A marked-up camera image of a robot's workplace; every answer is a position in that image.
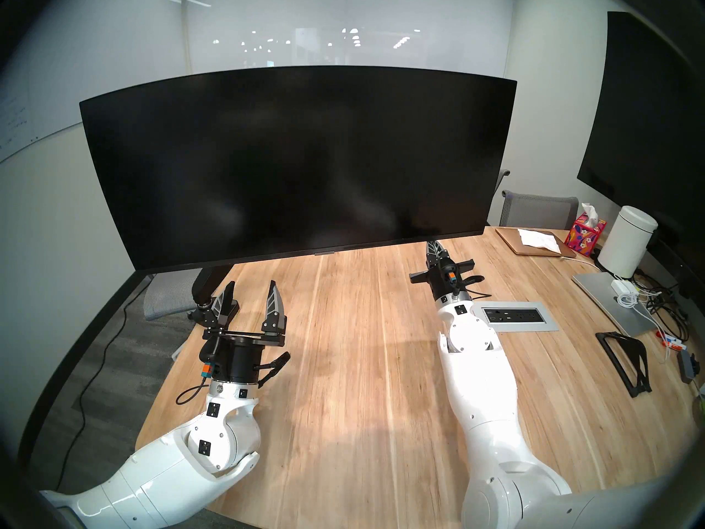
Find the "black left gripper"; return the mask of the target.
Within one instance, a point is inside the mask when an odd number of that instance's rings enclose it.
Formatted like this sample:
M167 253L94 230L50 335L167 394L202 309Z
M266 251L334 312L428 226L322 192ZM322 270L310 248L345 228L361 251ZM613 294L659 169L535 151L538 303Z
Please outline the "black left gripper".
M287 317L281 294L270 281L262 332L225 330L239 311L234 298L235 281L230 281L213 305L213 325L203 331L205 344L199 352L204 363L203 379L217 382L264 385L287 364L287 352L270 363L262 363L265 346L281 347L286 340Z

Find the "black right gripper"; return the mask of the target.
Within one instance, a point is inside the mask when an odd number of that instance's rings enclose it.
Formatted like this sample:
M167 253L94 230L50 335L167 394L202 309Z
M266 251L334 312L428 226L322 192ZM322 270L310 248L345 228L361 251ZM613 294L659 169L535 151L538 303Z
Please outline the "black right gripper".
M460 263L450 259L448 251L437 240L427 242L427 270L410 274L411 284L428 284L435 302L451 303L471 301L467 290L476 277L462 278L463 272L472 271L474 260Z

